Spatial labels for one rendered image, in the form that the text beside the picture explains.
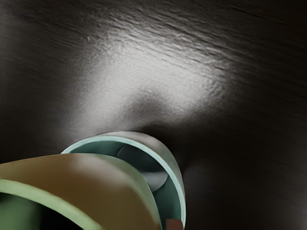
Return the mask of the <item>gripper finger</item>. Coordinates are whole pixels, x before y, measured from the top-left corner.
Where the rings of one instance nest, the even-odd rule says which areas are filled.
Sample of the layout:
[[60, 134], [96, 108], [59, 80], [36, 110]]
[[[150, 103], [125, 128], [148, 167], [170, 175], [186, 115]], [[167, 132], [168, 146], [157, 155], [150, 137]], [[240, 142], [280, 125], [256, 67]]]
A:
[[166, 230], [182, 230], [182, 221], [180, 219], [167, 219], [165, 227]]

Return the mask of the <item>teal cup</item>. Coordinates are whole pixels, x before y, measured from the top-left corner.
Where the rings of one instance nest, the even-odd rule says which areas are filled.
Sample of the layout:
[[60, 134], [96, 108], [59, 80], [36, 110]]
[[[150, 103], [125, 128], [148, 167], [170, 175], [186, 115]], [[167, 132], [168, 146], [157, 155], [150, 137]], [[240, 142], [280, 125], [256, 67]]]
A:
[[79, 140], [62, 151], [93, 153], [121, 159], [138, 170], [153, 194], [162, 223], [179, 219], [186, 223], [183, 178], [171, 151], [158, 139], [140, 132], [117, 131]]

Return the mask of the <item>tan cup with green rim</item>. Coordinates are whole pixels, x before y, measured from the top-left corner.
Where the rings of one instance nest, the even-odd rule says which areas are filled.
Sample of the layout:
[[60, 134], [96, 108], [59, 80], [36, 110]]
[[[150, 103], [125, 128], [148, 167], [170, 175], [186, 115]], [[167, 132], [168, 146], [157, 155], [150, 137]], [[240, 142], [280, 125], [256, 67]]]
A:
[[0, 230], [162, 230], [143, 176], [96, 154], [0, 164]]

